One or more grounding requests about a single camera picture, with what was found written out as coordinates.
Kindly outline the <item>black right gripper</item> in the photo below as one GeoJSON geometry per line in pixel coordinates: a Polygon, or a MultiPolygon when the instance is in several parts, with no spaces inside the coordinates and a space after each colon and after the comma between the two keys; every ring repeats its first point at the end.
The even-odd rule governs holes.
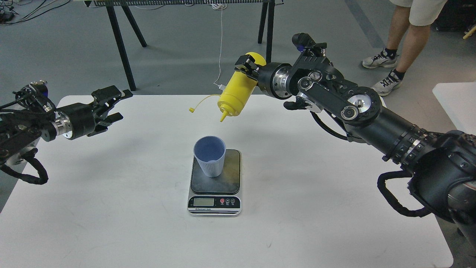
{"type": "Polygon", "coordinates": [[[289,63],[268,63],[257,54],[241,55],[235,63],[234,70],[257,81],[260,91],[269,97],[285,100],[291,97],[286,88],[292,65],[289,63]]]}

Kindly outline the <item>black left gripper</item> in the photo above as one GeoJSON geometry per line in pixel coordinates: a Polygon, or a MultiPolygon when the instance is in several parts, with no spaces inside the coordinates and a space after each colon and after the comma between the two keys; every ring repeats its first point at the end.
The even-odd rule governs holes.
{"type": "Polygon", "coordinates": [[[60,107],[56,110],[66,127],[63,136],[73,140],[82,136],[94,136],[107,132],[108,128],[117,121],[123,119],[122,114],[108,115],[105,119],[99,119],[96,112],[109,112],[114,105],[124,99],[133,96],[130,90],[119,90],[116,86],[108,86],[97,89],[91,93],[93,102],[83,104],[80,102],[60,107]]]}

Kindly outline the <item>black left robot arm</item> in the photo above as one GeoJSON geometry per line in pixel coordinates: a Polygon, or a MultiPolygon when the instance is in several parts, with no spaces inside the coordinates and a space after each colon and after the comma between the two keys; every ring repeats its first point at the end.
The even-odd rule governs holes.
{"type": "Polygon", "coordinates": [[[56,107],[43,80],[29,83],[14,95],[13,102],[1,106],[1,165],[22,161],[39,138],[73,140],[106,132],[123,118],[120,113],[110,114],[114,105],[133,96],[130,90],[108,86],[95,90],[90,103],[56,107]]]}

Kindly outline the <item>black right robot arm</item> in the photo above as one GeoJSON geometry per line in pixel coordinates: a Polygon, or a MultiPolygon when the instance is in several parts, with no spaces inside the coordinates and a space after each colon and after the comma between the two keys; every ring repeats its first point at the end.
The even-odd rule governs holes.
{"type": "Polygon", "coordinates": [[[288,63],[259,63],[257,56],[242,55],[235,70],[257,82],[265,95],[285,100],[289,110],[325,111],[345,131],[328,133],[349,142],[373,146],[383,160],[400,165],[400,171],[379,175],[377,187],[396,212],[406,217],[433,214],[454,223],[475,246],[475,136],[459,130],[429,132],[384,107],[369,87],[347,81],[326,57],[327,43],[306,33],[293,35],[300,56],[288,63]],[[295,102],[287,101],[291,96],[295,102]]]}

